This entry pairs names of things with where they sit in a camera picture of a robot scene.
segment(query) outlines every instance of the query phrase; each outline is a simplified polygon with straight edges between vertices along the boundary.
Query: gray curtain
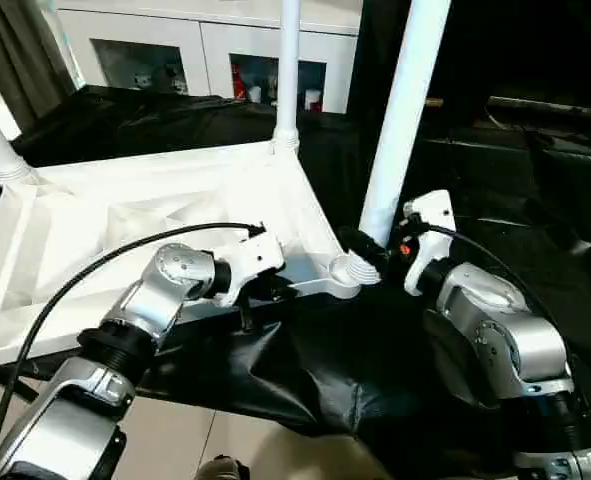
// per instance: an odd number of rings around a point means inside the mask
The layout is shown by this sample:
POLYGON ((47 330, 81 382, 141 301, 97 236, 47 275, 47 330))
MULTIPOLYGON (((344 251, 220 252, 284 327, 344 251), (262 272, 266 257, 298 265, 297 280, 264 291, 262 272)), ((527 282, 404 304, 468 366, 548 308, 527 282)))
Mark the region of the gray curtain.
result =
POLYGON ((0 93, 21 130, 75 91, 34 0, 0 0, 0 93))

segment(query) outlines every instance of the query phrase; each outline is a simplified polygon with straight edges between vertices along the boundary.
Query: black tablecloth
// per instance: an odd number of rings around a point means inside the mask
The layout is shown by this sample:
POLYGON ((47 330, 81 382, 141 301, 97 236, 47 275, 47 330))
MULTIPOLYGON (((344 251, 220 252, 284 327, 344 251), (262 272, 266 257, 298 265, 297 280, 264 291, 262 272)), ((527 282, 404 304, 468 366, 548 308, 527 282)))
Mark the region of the black tablecloth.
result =
MULTIPOLYGON (((267 140, 269 107, 85 88, 14 142, 34 166, 267 140)), ((332 114, 299 116, 302 167, 331 223, 356 226, 376 138, 332 114)), ((510 131, 444 133, 424 122, 403 198, 448 188, 458 228, 519 272, 583 351, 591 403, 591 147, 510 131)), ((455 244, 453 256, 496 272, 455 244)), ((339 301, 319 295, 177 327, 139 393, 275 419, 308 435, 357 436, 399 478, 508 464, 502 425, 479 397, 454 398, 470 354, 441 319, 391 282, 339 301), (436 358, 451 358, 450 369, 436 358)), ((28 373, 48 378, 63 355, 28 373)))

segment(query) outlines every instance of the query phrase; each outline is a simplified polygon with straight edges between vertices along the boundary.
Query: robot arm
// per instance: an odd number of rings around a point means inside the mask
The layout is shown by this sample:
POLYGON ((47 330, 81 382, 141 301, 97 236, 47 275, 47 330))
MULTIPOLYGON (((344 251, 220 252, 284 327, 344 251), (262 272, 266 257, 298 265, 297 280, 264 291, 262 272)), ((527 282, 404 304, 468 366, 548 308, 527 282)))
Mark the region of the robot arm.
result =
MULTIPOLYGON (((419 216, 454 229, 451 212, 443 190, 404 208, 411 222, 419 216)), ((411 295, 437 292, 439 313, 473 345, 506 418, 519 478, 591 479, 591 421, 582 414, 560 333, 510 282, 454 264, 446 235, 427 231, 418 240, 404 287, 411 295)))
POLYGON ((241 289, 284 258, 268 232, 218 258, 179 243, 162 246, 106 314, 83 331, 66 360, 0 446, 0 479, 109 479, 126 444, 119 422, 186 300, 231 306, 241 289))

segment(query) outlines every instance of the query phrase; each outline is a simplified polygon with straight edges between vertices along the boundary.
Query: tile floor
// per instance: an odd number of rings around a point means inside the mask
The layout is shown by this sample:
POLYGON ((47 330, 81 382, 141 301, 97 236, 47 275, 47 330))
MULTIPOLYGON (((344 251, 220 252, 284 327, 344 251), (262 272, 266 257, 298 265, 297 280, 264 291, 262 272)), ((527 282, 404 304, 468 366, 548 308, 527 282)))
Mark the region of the tile floor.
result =
MULTIPOLYGON (((38 382, 34 388, 39 389, 38 382)), ((24 408, 14 400, 9 418, 24 408)), ((190 480, 203 462, 219 454, 249 466, 252 480, 387 478, 349 437, 307 438, 275 422, 204 408, 137 398, 122 429, 128 446, 116 479, 190 480)))

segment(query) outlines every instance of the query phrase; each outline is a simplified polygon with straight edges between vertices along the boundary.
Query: glass cabinet door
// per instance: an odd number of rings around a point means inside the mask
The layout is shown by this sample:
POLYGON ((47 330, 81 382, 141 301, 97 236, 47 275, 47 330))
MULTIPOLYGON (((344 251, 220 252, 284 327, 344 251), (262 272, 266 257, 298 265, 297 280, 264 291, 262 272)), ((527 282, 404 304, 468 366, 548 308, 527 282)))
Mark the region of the glass cabinet door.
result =
MULTIPOLYGON (((203 23, 211 93, 276 104, 280 32, 277 29, 203 23)), ((298 106, 345 113, 357 38, 300 33, 298 106)))
POLYGON ((73 10, 59 16, 86 83, 210 93, 197 22, 73 10))

